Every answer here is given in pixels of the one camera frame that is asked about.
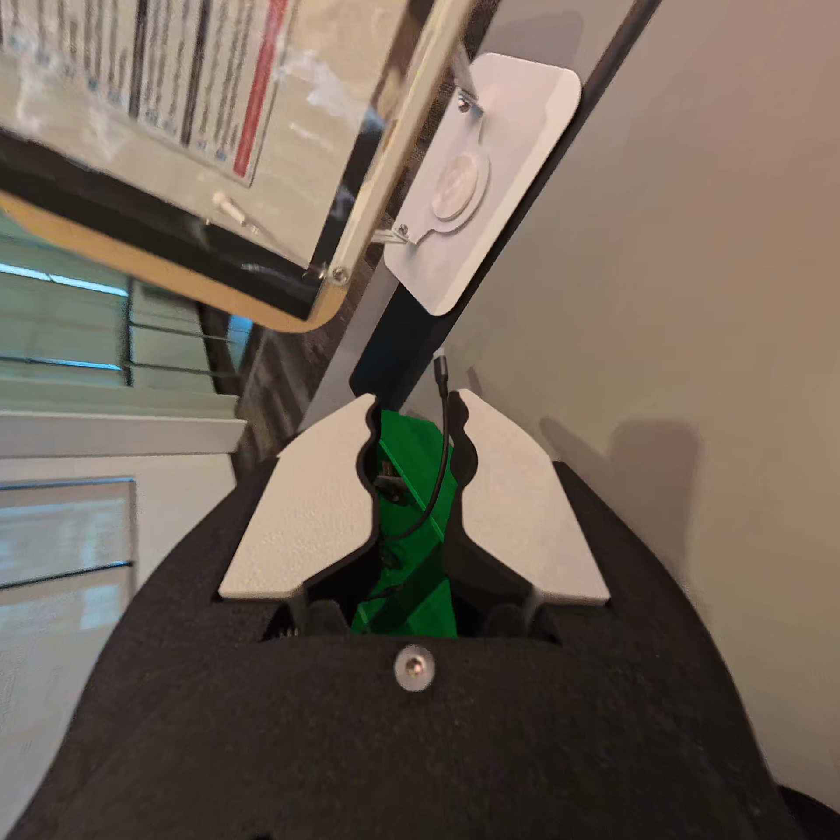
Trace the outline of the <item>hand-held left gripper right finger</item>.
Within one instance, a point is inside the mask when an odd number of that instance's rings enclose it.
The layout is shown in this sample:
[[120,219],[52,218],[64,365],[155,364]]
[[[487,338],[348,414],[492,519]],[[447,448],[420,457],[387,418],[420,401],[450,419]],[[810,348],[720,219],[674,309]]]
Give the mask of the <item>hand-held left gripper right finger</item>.
[[551,457],[475,392],[448,395],[445,577],[460,635],[527,635],[548,607],[611,598]]

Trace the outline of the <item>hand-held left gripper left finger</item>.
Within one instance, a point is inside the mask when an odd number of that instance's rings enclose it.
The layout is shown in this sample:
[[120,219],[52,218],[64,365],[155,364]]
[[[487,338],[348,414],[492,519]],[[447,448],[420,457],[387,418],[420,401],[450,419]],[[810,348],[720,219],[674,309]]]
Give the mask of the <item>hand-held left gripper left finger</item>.
[[298,632],[350,632],[380,578],[380,407],[362,394],[281,449],[217,594],[278,602]]

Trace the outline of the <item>green plastic bin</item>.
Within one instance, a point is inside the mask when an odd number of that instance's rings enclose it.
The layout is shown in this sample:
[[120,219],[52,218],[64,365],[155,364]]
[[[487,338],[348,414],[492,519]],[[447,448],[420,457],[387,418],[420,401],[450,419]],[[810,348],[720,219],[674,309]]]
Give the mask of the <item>green plastic bin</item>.
[[434,422],[392,411],[381,414],[377,448],[381,564],[372,589],[355,608],[350,627],[354,635],[457,637],[442,569],[445,527],[455,494],[450,468],[428,518],[410,535],[392,539],[425,509],[442,445]]

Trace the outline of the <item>wooden sign board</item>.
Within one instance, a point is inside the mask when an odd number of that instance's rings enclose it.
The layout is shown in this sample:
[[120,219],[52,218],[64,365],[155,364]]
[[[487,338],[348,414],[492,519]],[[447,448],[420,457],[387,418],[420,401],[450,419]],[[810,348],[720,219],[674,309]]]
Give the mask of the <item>wooden sign board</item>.
[[351,288],[350,284],[337,287],[322,282],[310,315],[300,319],[198,271],[50,212],[11,192],[1,191],[1,209],[28,232],[47,239],[51,245],[215,309],[245,317],[277,332],[301,334],[318,329],[338,314]]

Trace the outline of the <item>clear acrylic sign holder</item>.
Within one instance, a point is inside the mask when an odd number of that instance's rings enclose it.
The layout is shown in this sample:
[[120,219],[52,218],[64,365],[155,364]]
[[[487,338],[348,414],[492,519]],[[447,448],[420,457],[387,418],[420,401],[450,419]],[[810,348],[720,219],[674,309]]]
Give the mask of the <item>clear acrylic sign holder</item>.
[[301,267],[324,262],[340,278],[351,271],[411,152],[445,64],[464,52],[460,41],[477,1],[407,2],[385,74],[341,175],[351,204],[340,207],[335,194],[315,252],[308,262],[297,262]]

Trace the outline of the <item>printed instruction sheet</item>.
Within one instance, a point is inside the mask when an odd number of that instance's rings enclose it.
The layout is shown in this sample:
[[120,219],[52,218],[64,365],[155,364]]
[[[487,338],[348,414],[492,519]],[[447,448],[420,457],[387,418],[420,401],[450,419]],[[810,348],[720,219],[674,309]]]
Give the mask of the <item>printed instruction sheet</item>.
[[1,127],[298,264],[407,1],[1,1]]

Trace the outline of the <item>glass window wall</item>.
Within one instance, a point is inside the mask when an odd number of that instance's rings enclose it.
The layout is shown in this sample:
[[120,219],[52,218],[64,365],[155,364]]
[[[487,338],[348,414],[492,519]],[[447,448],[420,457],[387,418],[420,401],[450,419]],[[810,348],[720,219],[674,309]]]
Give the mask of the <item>glass window wall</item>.
[[1,484],[130,478],[138,585],[234,485],[245,421],[207,312],[1,215]]

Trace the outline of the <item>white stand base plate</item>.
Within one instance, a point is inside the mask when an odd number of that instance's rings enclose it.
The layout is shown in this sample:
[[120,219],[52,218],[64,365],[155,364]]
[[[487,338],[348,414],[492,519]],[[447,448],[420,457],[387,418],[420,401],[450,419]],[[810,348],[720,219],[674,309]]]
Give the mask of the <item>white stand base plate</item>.
[[454,308],[578,108],[570,68],[487,52],[470,65],[394,219],[384,262],[432,317]]

